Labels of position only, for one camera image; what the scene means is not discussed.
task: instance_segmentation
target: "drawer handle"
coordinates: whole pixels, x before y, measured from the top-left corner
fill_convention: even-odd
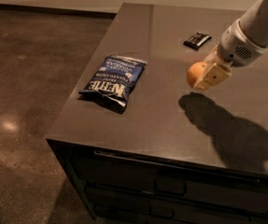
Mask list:
[[[160,206],[151,206],[149,213],[154,217],[163,217],[168,219],[174,219],[174,210],[166,209]]]

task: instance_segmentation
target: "polished floor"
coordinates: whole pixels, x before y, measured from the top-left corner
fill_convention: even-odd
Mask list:
[[[0,224],[93,221],[45,136],[111,19],[0,9]]]

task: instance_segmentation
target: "kettle chips bag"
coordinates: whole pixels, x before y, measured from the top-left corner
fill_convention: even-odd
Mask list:
[[[131,57],[108,56],[86,87],[78,93],[88,94],[88,100],[102,106],[117,105],[122,112],[146,64]]]

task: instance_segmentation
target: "round yellow object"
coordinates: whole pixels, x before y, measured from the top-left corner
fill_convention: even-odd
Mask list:
[[[206,67],[207,67],[207,63],[205,62],[195,63],[190,67],[187,73],[187,80],[188,80],[189,85],[192,88],[195,85],[197,79],[203,74]]]

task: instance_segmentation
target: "black drawer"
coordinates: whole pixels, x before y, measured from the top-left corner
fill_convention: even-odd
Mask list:
[[[80,179],[123,189],[265,213],[268,188],[254,181],[107,155],[74,152]]]
[[[250,224],[268,224],[268,218],[250,217]]]
[[[194,222],[166,220],[148,215],[138,214],[113,207],[95,205],[94,211],[98,217],[115,219],[134,224],[196,224]]]
[[[118,210],[131,211],[165,220],[185,221],[203,224],[242,224],[249,218],[233,212],[202,208],[156,200],[151,197],[135,196],[112,190],[86,188],[90,202]]]

